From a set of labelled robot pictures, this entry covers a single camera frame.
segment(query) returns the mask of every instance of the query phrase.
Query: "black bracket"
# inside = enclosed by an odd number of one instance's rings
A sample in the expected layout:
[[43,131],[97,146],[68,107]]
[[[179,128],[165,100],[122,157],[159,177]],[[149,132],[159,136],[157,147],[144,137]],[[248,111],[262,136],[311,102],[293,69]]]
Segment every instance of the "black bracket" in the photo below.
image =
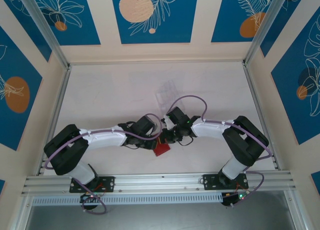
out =
[[[115,177],[110,176],[99,176],[99,181],[95,188],[89,188],[95,193],[113,193],[115,187]],[[74,179],[71,180],[70,193],[86,193],[87,191],[83,189]]]
[[230,182],[230,185],[226,188],[224,187],[219,181],[218,174],[204,174],[202,176],[204,185],[204,190],[230,190],[230,189],[237,189],[237,183],[244,189],[248,189],[248,180],[245,174],[239,174],[234,180]]

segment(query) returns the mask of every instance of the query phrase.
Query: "white floor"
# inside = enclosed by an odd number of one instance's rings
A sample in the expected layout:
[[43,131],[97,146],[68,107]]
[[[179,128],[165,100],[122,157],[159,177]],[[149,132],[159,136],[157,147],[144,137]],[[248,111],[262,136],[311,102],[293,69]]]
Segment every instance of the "white floor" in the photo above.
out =
[[[159,102],[167,98],[170,105],[172,99],[187,94],[205,99],[206,119],[245,115],[261,129],[240,62],[135,63],[73,66],[55,133],[71,123],[96,129],[137,121],[146,113],[161,116],[164,110]],[[204,109],[193,98],[184,99],[179,106],[189,117],[201,115]],[[159,157],[150,150],[110,147],[86,152],[82,160],[98,174],[191,173],[219,171],[232,156],[224,141],[212,138],[170,147]],[[266,159],[251,169],[274,170],[274,164]],[[46,170],[45,174],[54,172]]]

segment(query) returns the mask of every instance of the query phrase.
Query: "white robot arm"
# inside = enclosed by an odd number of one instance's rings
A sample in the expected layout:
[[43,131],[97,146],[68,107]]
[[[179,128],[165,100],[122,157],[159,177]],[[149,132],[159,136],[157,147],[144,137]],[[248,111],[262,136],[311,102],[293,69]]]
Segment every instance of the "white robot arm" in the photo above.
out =
[[[160,143],[172,144],[181,141],[186,136],[192,138],[212,137],[227,142],[233,157],[219,172],[219,182],[225,188],[243,170],[252,166],[264,151],[264,148],[254,139],[243,138],[241,135],[244,132],[234,126],[241,126],[242,129],[250,132],[265,146],[269,144],[267,138],[244,116],[226,122],[212,123],[202,120],[200,116],[193,116],[190,119],[176,107],[167,113],[162,121],[166,124],[166,128],[162,129],[159,136]],[[127,122],[99,130],[78,129],[75,125],[68,125],[45,146],[44,152],[50,157],[70,139],[82,136],[54,156],[51,164],[57,175],[67,174],[78,179],[82,184],[89,185],[91,182],[96,183],[96,179],[99,177],[90,165],[81,162],[81,157],[85,151],[128,144],[145,149],[155,149],[157,140],[150,137],[155,128],[156,124],[147,116],[143,116],[137,122]]]

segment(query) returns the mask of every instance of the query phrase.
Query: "aluminum rail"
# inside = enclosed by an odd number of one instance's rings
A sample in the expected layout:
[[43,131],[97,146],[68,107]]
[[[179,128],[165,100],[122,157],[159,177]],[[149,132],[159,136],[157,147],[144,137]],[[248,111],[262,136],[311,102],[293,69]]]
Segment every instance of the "aluminum rail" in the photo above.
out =
[[[261,171],[264,183],[259,191],[294,190],[290,171]],[[143,174],[113,175],[114,192],[108,194],[172,194],[199,192],[232,192],[234,190],[205,191],[200,183],[202,175],[189,174]],[[261,181],[260,175],[247,174],[249,190],[253,190]],[[22,196],[60,196],[80,195],[69,193],[71,179],[67,176],[30,176],[27,177]]]

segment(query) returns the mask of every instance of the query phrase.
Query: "wire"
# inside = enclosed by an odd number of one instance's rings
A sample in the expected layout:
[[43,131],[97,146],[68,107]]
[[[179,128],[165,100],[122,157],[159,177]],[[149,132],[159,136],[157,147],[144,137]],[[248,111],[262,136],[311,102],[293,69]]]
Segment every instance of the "wire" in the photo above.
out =
[[181,99],[183,98],[187,98],[187,97],[193,97],[193,98],[197,98],[199,100],[201,100],[203,103],[204,103],[204,111],[201,115],[201,119],[204,121],[204,122],[207,122],[207,123],[214,123],[214,124],[223,124],[223,125],[229,125],[229,126],[232,126],[236,129],[239,129],[241,130],[242,132],[246,133],[250,138],[252,138],[253,140],[255,140],[261,147],[263,147],[267,152],[268,152],[268,155],[267,156],[264,156],[264,157],[260,157],[257,159],[257,161],[259,160],[262,160],[262,159],[267,159],[267,158],[270,158],[272,156],[272,153],[270,151],[270,149],[264,145],[258,138],[256,138],[253,134],[251,134],[249,131],[245,130],[244,128],[238,126],[238,125],[235,125],[233,123],[228,123],[228,122],[222,122],[222,121],[216,121],[216,120],[206,120],[205,119],[205,113],[207,112],[207,109],[208,109],[208,105],[206,103],[206,101],[204,99],[202,99],[201,97],[199,96],[196,96],[196,95],[185,95],[185,96],[182,96],[180,98],[178,98],[175,102],[173,102],[173,104],[171,105],[169,111],[167,113],[169,113],[172,109],[172,107]]
[[236,184],[238,185],[238,187],[242,188],[243,190],[248,190],[248,189],[242,187],[238,182]]
[[191,142],[188,143],[188,144],[183,145],[180,141],[177,141],[177,142],[178,142],[181,146],[188,146],[188,145],[190,145],[190,144],[194,141],[193,137],[191,137],[191,136],[189,136],[189,137],[191,138]]
[[136,147],[136,148],[131,148],[131,147],[129,147],[129,146],[125,146],[126,148],[128,148],[128,149],[138,149],[139,147]]
[[[251,134],[249,131],[245,130],[244,128],[242,128],[242,127],[240,127],[240,126],[238,126],[238,125],[235,125],[235,124],[233,124],[233,123],[216,121],[216,120],[206,120],[206,119],[205,119],[205,113],[207,112],[208,105],[207,105],[206,101],[205,101],[204,99],[202,99],[201,97],[199,97],[199,96],[196,96],[196,95],[185,95],[185,96],[182,96],[182,97],[178,98],[175,102],[173,102],[173,104],[171,105],[171,107],[170,107],[170,109],[169,109],[169,111],[168,111],[167,113],[169,113],[169,112],[171,111],[171,109],[173,108],[173,106],[174,106],[179,100],[181,100],[181,99],[183,99],[183,98],[187,98],[187,97],[197,98],[197,99],[201,100],[201,101],[204,103],[204,111],[203,111],[203,113],[202,113],[202,115],[201,115],[202,121],[207,122],[207,123],[223,124],[223,125],[232,126],[232,127],[236,128],[236,129],[239,129],[239,130],[241,130],[242,132],[246,133],[247,136],[249,136],[250,138],[252,138],[253,140],[255,140],[261,147],[263,147],[263,148],[268,152],[268,155],[267,155],[267,156],[264,156],[264,157],[258,158],[257,161],[262,160],[262,159],[267,159],[267,158],[270,158],[270,157],[272,156],[272,153],[271,153],[270,149],[269,149],[266,145],[264,145],[258,138],[256,138],[253,134]],[[241,201],[233,204],[232,207],[235,206],[235,205],[237,205],[237,204],[239,204],[239,203],[242,203],[242,202],[243,202],[245,199],[247,199],[252,193],[254,193],[255,191],[257,191],[257,190],[261,187],[261,185],[263,184],[263,182],[264,182],[264,180],[265,180],[264,175],[263,175],[262,173],[260,173],[260,172],[247,171],[247,173],[250,173],[250,174],[259,174],[259,175],[262,176],[262,180],[261,180],[261,182],[258,184],[258,186],[257,186],[253,191],[251,191],[243,200],[241,200]],[[227,197],[234,196],[234,195],[237,195],[237,194],[238,194],[238,193],[234,193],[234,194],[229,195],[229,196],[224,196],[223,198],[227,198]]]
[[238,188],[239,188],[239,184],[237,183],[237,184],[236,184],[236,189],[235,189],[235,192],[234,192],[234,193],[238,192]]
[[[123,131],[123,130],[113,130],[113,129],[102,129],[102,130],[95,130],[95,131],[91,131],[91,132],[86,132],[86,133],[83,133],[83,134],[80,134],[72,139],[70,139],[69,141],[67,141],[66,143],[64,143],[63,145],[61,145],[53,154],[50,155],[50,157],[48,157],[47,161],[45,162],[44,164],[44,168],[45,169],[50,169],[52,170],[53,168],[51,167],[48,167],[48,164],[49,162],[62,150],[64,149],[66,146],[68,146],[69,144],[73,143],[75,140],[79,139],[79,138],[82,138],[84,136],[87,136],[87,135],[90,135],[90,134],[99,134],[99,133],[110,133],[110,132],[115,132],[115,133],[125,133],[125,134],[129,134],[129,135],[132,135],[136,138],[139,138],[139,139],[142,139],[142,140],[152,140],[152,139],[156,139],[157,137],[160,136],[161,132],[162,132],[162,122],[161,122],[161,119],[155,115],[155,114],[146,114],[145,116],[148,116],[148,115],[152,115],[154,117],[156,117],[158,119],[158,121],[160,122],[160,131],[159,133],[157,133],[155,136],[151,137],[151,138],[144,138],[144,137],[141,137],[137,134],[134,134],[134,133],[130,133],[130,132],[127,132],[127,131]],[[97,199],[103,206],[104,208],[104,211],[101,212],[101,213],[94,213],[94,212],[90,212],[90,211],[87,211],[85,209],[85,203],[88,201],[88,199],[90,198],[87,198],[83,201],[82,203],[82,209],[84,212],[88,213],[88,214],[93,214],[93,215],[103,215],[103,214],[106,214],[107,213],[107,207],[106,205],[103,203],[103,201],[96,195],[94,194],[90,189],[88,189],[84,184],[82,184],[78,179],[75,179],[74,180],[83,188],[85,189],[87,192],[89,192],[91,195],[92,195],[92,198],[95,198]]]
[[249,173],[249,174],[259,174],[259,175],[261,175],[261,176],[262,176],[261,182],[260,182],[260,183],[258,184],[258,186],[256,186],[247,196],[245,196],[244,199],[242,199],[242,200],[240,200],[239,202],[233,204],[233,206],[238,205],[238,204],[242,203],[244,200],[246,200],[249,196],[251,196],[254,192],[256,192],[256,191],[261,187],[261,185],[264,183],[264,181],[265,181],[265,176],[264,176],[262,173],[260,173],[260,172],[247,171],[247,173]]
[[[85,199],[83,202],[82,202],[82,209],[85,213],[88,213],[88,214],[92,214],[92,215],[103,215],[103,214],[106,214],[107,213],[107,207],[106,205],[104,204],[104,202],[96,195],[94,194],[89,188],[87,188],[84,184],[82,184],[78,179],[75,179],[74,180],[84,189],[86,190],[87,192],[89,192],[91,194],[92,197],[90,198],[87,198]],[[85,209],[85,203],[88,202],[89,200],[92,200],[92,198],[95,198],[98,200],[98,202],[100,202],[104,208],[104,211],[103,212],[100,212],[100,213],[94,213],[94,212],[91,212],[91,211],[88,211]]]
[[[256,188],[254,188],[247,196],[245,196],[244,199],[242,199],[242,200],[240,200],[239,202],[233,204],[232,206],[235,206],[235,205],[237,205],[237,204],[240,204],[240,203],[242,203],[244,200],[246,200],[249,196],[251,196],[254,192],[256,192],[256,191],[261,187],[261,185],[264,183],[264,181],[265,181],[265,176],[264,176],[262,173],[260,173],[260,172],[247,171],[247,173],[249,173],[249,174],[259,174],[259,175],[261,175],[261,176],[262,176],[261,182],[260,182],[260,183],[258,184],[258,186],[257,186]],[[228,198],[228,197],[232,197],[232,196],[235,196],[235,195],[238,195],[238,193],[230,194],[230,195],[228,195],[228,196],[223,196],[222,198]]]
[[93,191],[96,191],[100,187],[102,187],[102,183],[100,183]]
[[73,143],[75,140],[77,140],[77,139],[79,139],[79,138],[82,138],[82,137],[84,137],[84,136],[87,136],[87,135],[89,135],[89,134],[113,133],[113,132],[115,132],[115,133],[129,134],[129,135],[132,135],[132,136],[134,136],[134,137],[136,137],[136,138],[138,138],[138,139],[142,139],[142,140],[152,140],[152,139],[156,139],[157,137],[160,136],[160,134],[161,134],[161,132],[162,132],[162,122],[161,122],[160,118],[159,118],[157,115],[155,115],[155,114],[149,113],[149,114],[146,114],[145,116],[147,116],[147,115],[155,116],[155,117],[158,119],[158,121],[160,122],[160,131],[159,131],[159,133],[157,133],[157,134],[154,135],[153,137],[151,137],[151,138],[145,138],[145,137],[141,137],[141,136],[139,136],[139,135],[137,135],[137,134],[134,134],[134,133],[130,133],[130,132],[123,131],[123,130],[117,130],[117,129],[114,129],[114,130],[113,130],[113,129],[100,129],[100,130],[95,130],[95,131],[91,131],[91,132],[86,132],[86,133],[83,133],[83,134],[80,134],[80,135],[74,137],[73,139],[70,139],[69,141],[67,141],[66,143],[64,143],[63,145],[61,145],[60,148],[58,148],[53,154],[50,155],[50,157],[48,157],[47,161],[46,161],[45,164],[44,164],[44,168],[45,168],[45,169],[51,169],[51,170],[52,170],[53,168],[48,167],[48,164],[49,164],[49,162],[50,162],[62,149],[64,149],[67,145]]

